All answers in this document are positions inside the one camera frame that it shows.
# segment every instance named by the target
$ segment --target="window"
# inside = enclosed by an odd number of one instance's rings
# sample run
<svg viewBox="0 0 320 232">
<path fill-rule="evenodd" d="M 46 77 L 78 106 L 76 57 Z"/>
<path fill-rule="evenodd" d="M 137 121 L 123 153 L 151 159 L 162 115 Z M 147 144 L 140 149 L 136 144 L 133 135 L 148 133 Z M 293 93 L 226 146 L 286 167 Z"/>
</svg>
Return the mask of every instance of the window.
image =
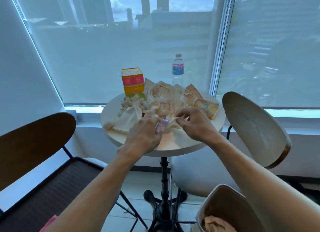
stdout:
<svg viewBox="0 0 320 232">
<path fill-rule="evenodd" d="M 320 0 L 235 0 L 216 96 L 320 108 Z"/>
<path fill-rule="evenodd" d="M 123 92 L 122 68 L 209 91 L 214 0 L 15 0 L 64 104 L 105 104 Z"/>
</svg>

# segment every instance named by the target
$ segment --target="chair seat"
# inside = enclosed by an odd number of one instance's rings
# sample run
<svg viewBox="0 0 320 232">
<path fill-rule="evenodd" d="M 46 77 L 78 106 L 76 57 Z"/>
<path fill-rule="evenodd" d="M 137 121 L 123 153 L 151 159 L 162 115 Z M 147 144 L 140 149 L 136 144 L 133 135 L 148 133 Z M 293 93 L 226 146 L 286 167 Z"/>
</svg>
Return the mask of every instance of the chair seat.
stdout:
<svg viewBox="0 0 320 232">
<path fill-rule="evenodd" d="M 189 194 L 207 197 L 219 184 L 240 191 L 218 156 L 209 147 L 171 158 L 172 182 Z"/>
<path fill-rule="evenodd" d="M 104 166 L 106 163 L 96 159 L 69 159 L 0 216 L 0 231 L 39 232 L 53 215 L 66 209 Z"/>
</svg>

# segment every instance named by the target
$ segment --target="round table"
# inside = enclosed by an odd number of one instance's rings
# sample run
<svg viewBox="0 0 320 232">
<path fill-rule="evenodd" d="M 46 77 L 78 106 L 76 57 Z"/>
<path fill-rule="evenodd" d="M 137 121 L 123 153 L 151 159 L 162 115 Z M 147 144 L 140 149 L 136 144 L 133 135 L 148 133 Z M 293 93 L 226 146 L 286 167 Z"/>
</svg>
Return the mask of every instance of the round table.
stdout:
<svg viewBox="0 0 320 232">
<path fill-rule="evenodd" d="M 211 120 L 213 126 L 216 130 L 221 131 L 225 123 L 226 113 L 222 104 L 211 95 L 202 92 L 201 94 L 205 100 L 218 102 L 219 108 L 216 116 Z M 125 94 L 120 94 L 113 98 L 102 110 L 101 113 L 101 124 L 104 126 L 109 120 L 117 118 L 118 111 L 121 108 L 121 101 L 125 97 Z M 116 146 L 120 147 L 124 144 L 127 135 L 115 132 L 113 130 L 106 130 L 108 139 Z M 171 199 L 171 175 L 170 175 L 170 193 L 168 190 L 168 159 L 167 157 L 173 157 L 178 155 L 183 155 L 197 151 L 204 148 L 206 145 L 204 143 L 194 141 L 186 135 L 182 129 L 171 129 L 170 133 L 164 133 L 159 146 L 152 152 L 148 153 L 146 156 L 151 157 L 161 157 L 160 165 L 162 168 L 162 199 L 155 198 L 152 191 L 146 190 L 143 197 L 147 202 L 149 202 L 154 208 L 153 211 L 153 221 L 148 230 L 148 232 L 156 232 L 158 230 L 170 230 L 183 231 L 179 223 L 195 223 L 189 221 L 179 221 L 178 219 L 178 205 L 184 202 L 188 195 L 186 192 L 182 191 L 178 193 L 177 198 Z"/>
</svg>

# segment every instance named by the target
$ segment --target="table foot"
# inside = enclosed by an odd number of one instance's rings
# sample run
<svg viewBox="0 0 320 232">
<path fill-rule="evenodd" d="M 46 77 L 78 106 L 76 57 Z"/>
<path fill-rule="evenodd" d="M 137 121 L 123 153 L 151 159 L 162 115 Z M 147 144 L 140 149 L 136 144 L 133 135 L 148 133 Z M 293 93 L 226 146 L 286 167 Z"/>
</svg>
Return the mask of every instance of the table foot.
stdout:
<svg viewBox="0 0 320 232">
<path fill-rule="evenodd" d="M 157 232 L 158 230 L 168 231 L 172 229 L 173 231 L 183 232 L 181 226 L 171 219 L 174 214 L 174 204 L 172 204 L 171 209 L 169 209 L 169 202 L 155 198 L 154 194 L 150 190 L 146 190 L 143 194 L 143 197 L 151 204 L 153 208 L 153 221 L 148 232 Z M 186 201 L 187 197 L 188 194 L 185 191 L 181 191 L 179 204 Z"/>
</svg>

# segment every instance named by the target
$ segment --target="human arm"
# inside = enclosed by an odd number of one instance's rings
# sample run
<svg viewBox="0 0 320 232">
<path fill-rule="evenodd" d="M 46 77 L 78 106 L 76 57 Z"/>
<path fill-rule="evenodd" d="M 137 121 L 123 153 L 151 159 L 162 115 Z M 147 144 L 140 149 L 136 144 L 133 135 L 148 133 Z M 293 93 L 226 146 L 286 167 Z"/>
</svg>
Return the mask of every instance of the human arm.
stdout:
<svg viewBox="0 0 320 232">
<path fill-rule="evenodd" d="M 178 124 L 191 138 L 215 151 L 266 231 L 319 230 L 320 207 L 234 147 L 214 129 L 205 113 L 188 108 L 178 116 L 189 117 L 189 121 L 178 119 Z"/>
<path fill-rule="evenodd" d="M 142 118 L 130 129 L 115 159 L 70 203 L 45 232 L 100 232 L 132 166 L 160 143 L 159 118 Z"/>
</svg>

